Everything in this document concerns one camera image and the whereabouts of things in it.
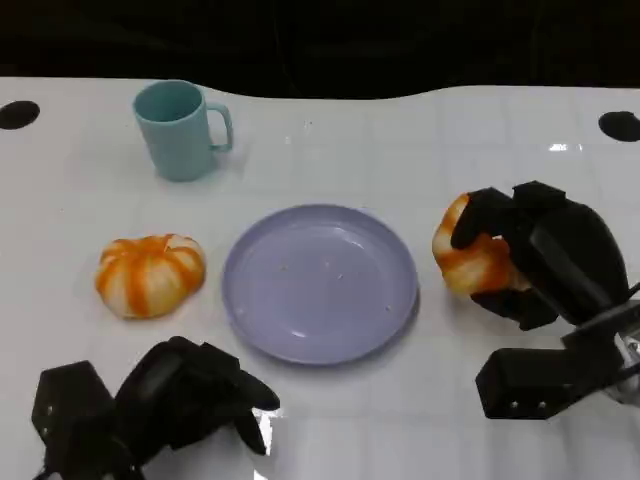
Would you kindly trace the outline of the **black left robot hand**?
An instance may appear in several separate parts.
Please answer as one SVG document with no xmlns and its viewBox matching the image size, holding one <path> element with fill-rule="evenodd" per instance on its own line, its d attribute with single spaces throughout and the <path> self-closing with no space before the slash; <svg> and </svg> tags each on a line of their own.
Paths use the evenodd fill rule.
<svg viewBox="0 0 640 480">
<path fill-rule="evenodd" d="M 142 463 L 166 447 L 179 450 L 223 427 L 234 428 L 250 450 L 264 456 L 253 411 L 280 408 L 276 393 L 243 370 L 236 357 L 180 336 L 144 355 L 115 402 L 121 438 Z"/>
</svg>

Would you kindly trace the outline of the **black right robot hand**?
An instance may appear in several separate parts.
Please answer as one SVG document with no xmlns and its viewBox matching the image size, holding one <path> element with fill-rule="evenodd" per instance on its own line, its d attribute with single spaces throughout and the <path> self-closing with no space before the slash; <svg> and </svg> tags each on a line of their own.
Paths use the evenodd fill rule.
<svg viewBox="0 0 640 480">
<path fill-rule="evenodd" d="M 513 280 L 471 295 L 482 308 L 532 330 L 562 317 L 574 326 L 626 303 L 626 265 L 609 227 L 565 191 L 530 181 L 512 195 L 490 187 L 468 195 L 453 228 L 452 246 L 503 241 Z"/>
</svg>

